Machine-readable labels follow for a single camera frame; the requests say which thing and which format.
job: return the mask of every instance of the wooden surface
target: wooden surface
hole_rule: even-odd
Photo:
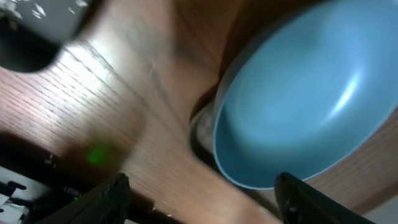
[[[87,181],[125,172],[134,190],[183,222],[278,223],[198,162],[185,140],[195,103],[236,52],[298,4],[247,2],[105,2],[48,69],[0,69],[1,129],[64,158]],[[250,29],[233,29],[239,23]],[[107,164],[93,168],[86,149],[96,141],[114,147]]]

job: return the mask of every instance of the black plastic part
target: black plastic part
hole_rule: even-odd
[[[275,196],[285,224],[374,224],[287,172],[277,178]]]
[[[83,195],[95,186],[70,177],[59,169],[44,163],[51,153],[12,133],[0,133],[0,166],[34,179],[53,190],[73,189]],[[13,199],[17,204],[24,201]],[[181,224],[164,213],[154,210],[154,201],[131,191],[127,219],[139,224]]]
[[[7,183],[8,186],[14,188],[14,189],[20,189],[20,190],[26,190],[26,186],[22,184],[18,184],[17,182],[14,181],[9,181]]]
[[[123,224],[129,202],[129,179],[118,174],[36,224]]]
[[[14,187],[0,183],[0,194],[10,197],[15,191]]]
[[[17,32],[7,18],[0,19],[0,66],[16,72],[36,72],[47,67],[60,46],[52,45],[22,26]]]

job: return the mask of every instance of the blue bowl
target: blue bowl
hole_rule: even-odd
[[[281,172],[307,179],[351,154],[396,108],[398,5],[321,3],[241,62],[216,97],[218,167],[249,189],[273,188]]]

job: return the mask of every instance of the green light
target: green light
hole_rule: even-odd
[[[88,161],[97,166],[102,166],[106,164],[106,158],[110,148],[107,144],[95,144],[90,149],[90,154],[88,155]]]

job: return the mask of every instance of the wooden table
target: wooden table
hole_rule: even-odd
[[[104,2],[48,69],[0,69],[0,128],[87,181],[125,172],[134,190],[183,222],[279,223],[198,162],[185,135],[195,103],[248,39],[306,2]],[[106,165],[93,167],[87,148],[98,141],[114,146]]]

